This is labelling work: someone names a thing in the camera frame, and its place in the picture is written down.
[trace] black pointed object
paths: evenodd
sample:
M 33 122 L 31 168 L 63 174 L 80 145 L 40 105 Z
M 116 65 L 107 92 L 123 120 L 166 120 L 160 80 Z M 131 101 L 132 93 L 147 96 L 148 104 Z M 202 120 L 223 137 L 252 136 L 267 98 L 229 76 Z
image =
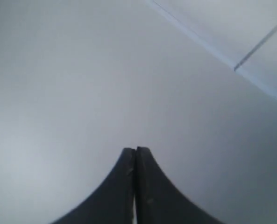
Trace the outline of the black pointed object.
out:
M 103 183 L 77 208 L 53 224 L 131 224 L 135 150 L 123 149 Z
M 148 148 L 137 148 L 135 175 L 138 224 L 221 224 L 177 190 Z

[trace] black plastic object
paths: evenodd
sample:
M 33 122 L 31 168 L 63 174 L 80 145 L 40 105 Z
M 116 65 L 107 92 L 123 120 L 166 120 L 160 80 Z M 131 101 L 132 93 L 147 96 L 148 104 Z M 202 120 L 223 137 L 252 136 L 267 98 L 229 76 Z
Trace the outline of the black plastic object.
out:
M 135 173 L 138 224 L 221 224 L 174 187 L 148 148 L 137 148 Z
M 125 148 L 115 167 L 95 192 L 53 224 L 131 224 L 135 150 Z

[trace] wall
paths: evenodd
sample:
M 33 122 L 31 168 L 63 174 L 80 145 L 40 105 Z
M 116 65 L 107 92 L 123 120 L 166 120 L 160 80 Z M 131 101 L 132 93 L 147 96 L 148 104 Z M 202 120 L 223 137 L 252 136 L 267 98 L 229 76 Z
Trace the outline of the wall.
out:
M 0 223 L 79 204 L 149 146 L 228 224 L 277 224 L 277 102 L 144 1 L 0 1 Z

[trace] white wall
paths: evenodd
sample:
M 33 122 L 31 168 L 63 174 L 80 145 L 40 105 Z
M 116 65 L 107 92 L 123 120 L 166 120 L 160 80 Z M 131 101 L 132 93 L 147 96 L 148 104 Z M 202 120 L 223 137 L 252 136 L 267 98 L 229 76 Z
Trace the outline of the white wall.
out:
M 277 224 L 277 102 L 144 1 L 0 1 L 0 224 L 45 224 L 148 146 L 227 224 Z

